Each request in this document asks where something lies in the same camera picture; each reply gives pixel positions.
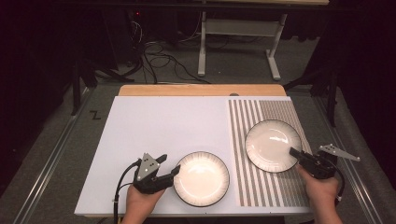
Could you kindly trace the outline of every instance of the white plate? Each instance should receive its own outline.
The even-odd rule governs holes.
[[[219,157],[208,152],[194,152],[185,156],[180,172],[174,177],[178,196],[185,203],[205,207],[218,202],[227,192],[230,175]]]
[[[245,147],[250,160],[260,169],[278,173],[291,168],[297,159],[290,147],[303,149],[300,135],[288,123],[276,119],[257,123],[247,134]]]

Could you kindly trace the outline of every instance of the striped pattern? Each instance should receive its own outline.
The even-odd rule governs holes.
[[[229,100],[230,134],[241,206],[309,206],[304,181],[295,169],[271,174],[256,167],[245,150],[245,137],[254,124],[265,119],[279,119],[291,125],[301,136],[303,149],[311,152],[303,128],[290,99],[285,101]]]

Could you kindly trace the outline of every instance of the metal rail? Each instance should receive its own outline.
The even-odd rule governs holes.
[[[335,141],[335,144],[339,146],[342,149],[345,149],[346,147],[343,145],[343,142],[338,134],[338,132],[335,130],[335,128],[330,124],[326,117],[326,105],[323,102],[324,99],[320,97],[313,97],[314,102],[318,109],[320,110],[320,115],[323,117],[323,120],[325,120],[326,125],[328,126],[328,129],[332,135],[332,139]],[[361,209],[364,212],[364,215],[366,215],[366,218],[369,223],[373,224],[382,224],[382,219],[380,215],[378,214],[375,205],[371,199],[371,196],[364,185],[364,183],[361,180],[361,177],[359,176],[353,162],[351,160],[346,160],[343,158],[340,158],[340,165],[342,168],[345,170],[344,175],[347,177],[349,180],[356,197],[361,204]]]
[[[129,7],[139,9],[177,9],[189,11],[216,11],[216,12],[320,12],[329,14],[345,14],[357,12],[356,7],[329,7],[329,6],[302,6],[302,5],[279,5],[279,4],[255,4],[255,3],[143,3],[143,2],[114,2],[114,1],[58,1],[54,3],[57,7]]]
[[[32,190],[30,191],[28,197],[26,198],[20,212],[14,219],[14,224],[20,223],[28,223],[29,218],[35,211],[35,207],[37,206],[38,202],[40,201],[41,195],[43,194],[46,186],[50,182],[50,178],[52,177],[55,168],[62,157],[62,154],[65,150],[65,143],[69,137],[69,134],[72,132],[73,127],[76,124],[76,121],[81,113],[82,108],[88,102],[89,96],[92,95],[92,91],[89,91],[88,88],[85,89],[83,92],[83,101],[82,106],[79,108],[79,111],[75,116],[72,116],[70,120],[67,122],[58,142],[55,145],[55,148],[52,150],[49,159],[47,160],[44,168],[42,169],[40,175],[38,176],[37,180],[35,181]]]

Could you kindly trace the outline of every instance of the hand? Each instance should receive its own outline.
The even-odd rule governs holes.
[[[133,185],[128,188],[123,224],[141,224],[148,217],[165,189],[153,194],[142,194]]]
[[[296,169],[305,181],[306,194],[314,212],[315,223],[342,223],[334,204],[338,180],[335,177],[316,179],[300,164],[296,165]]]

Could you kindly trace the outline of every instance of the plate rim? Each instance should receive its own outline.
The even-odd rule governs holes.
[[[297,133],[297,136],[298,136],[298,138],[300,139],[300,147],[301,147],[301,150],[304,150],[304,149],[303,149],[303,139],[302,139],[302,137],[300,136],[300,134],[297,132],[297,130],[296,130],[293,126],[291,126],[291,125],[290,125],[289,123],[287,123],[286,121],[283,121],[283,120],[280,120],[280,119],[264,119],[264,120],[259,121],[258,123],[255,123],[255,124],[249,129],[249,131],[247,132],[247,135],[246,135],[246,137],[245,137],[245,151],[246,151],[246,153],[247,153],[247,157],[248,157],[248,159],[251,161],[251,163],[253,163],[257,168],[259,168],[259,169],[261,169],[261,170],[263,170],[263,171],[265,171],[265,172],[272,173],[272,174],[277,174],[277,173],[281,173],[281,172],[288,171],[289,169],[291,169],[291,167],[293,167],[293,166],[298,162],[298,160],[296,160],[296,162],[295,162],[290,168],[288,168],[288,169],[286,169],[286,170],[284,170],[284,171],[268,171],[268,170],[264,170],[264,169],[261,168],[259,165],[257,165],[257,164],[253,161],[253,159],[251,159],[250,156],[249,156],[248,147],[247,147],[247,140],[248,140],[248,135],[249,135],[250,131],[253,130],[254,127],[256,127],[256,126],[258,126],[258,125],[260,125],[260,124],[262,124],[262,123],[264,123],[264,122],[267,122],[267,121],[278,121],[278,122],[285,123],[285,124],[287,124],[288,126],[290,126],[290,127]]]
[[[175,190],[177,196],[178,196],[178,197],[181,199],[181,201],[183,201],[184,203],[189,204],[189,205],[194,206],[194,207],[208,207],[208,206],[211,206],[211,205],[213,205],[213,204],[218,203],[219,201],[221,201],[221,199],[224,198],[224,196],[225,196],[226,193],[228,192],[228,189],[229,189],[229,187],[230,187],[230,182],[231,182],[230,171],[229,171],[227,165],[225,164],[225,162],[224,162],[220,157],[218,157],[217,155],[215,155],[215,154],[213,154],[213,153],[211,153],[211,152],[202,151],[202,150],[201,150],[201,151],[191,152],[191,153],[185,155],[183,158],[181,158],[181,160],[177,163],[177,165],[180,165],[180,162],[183,161],[186,157],[188,157],[188,156],[190,156],[190,155],[192,155],[192,154],[200,153],[200,152],[204,152],[204,153],[207,153],[207,154],[210,154],[210,155],[216,157],[216,158],[217,158],[219,161],[221,161],[222,164],[224,165],[224,167],[225,167],[225,169],[226,169],[226,171],[227,171],[228,184],[227,184],[227,189],[224,190],[223,195],[221,195],[221,197],[220,197],[217,201],[215,201],[214,203],[211,203],[211,204],[208,204],[208,205],[196,205],[196,204],[188,203],[188,202],[186,202],[185,200],[183,200],[183,198],[178,194],[178,192],[177,192],[177,190],[176,190],[175,183],[174,183],[174,190]]]

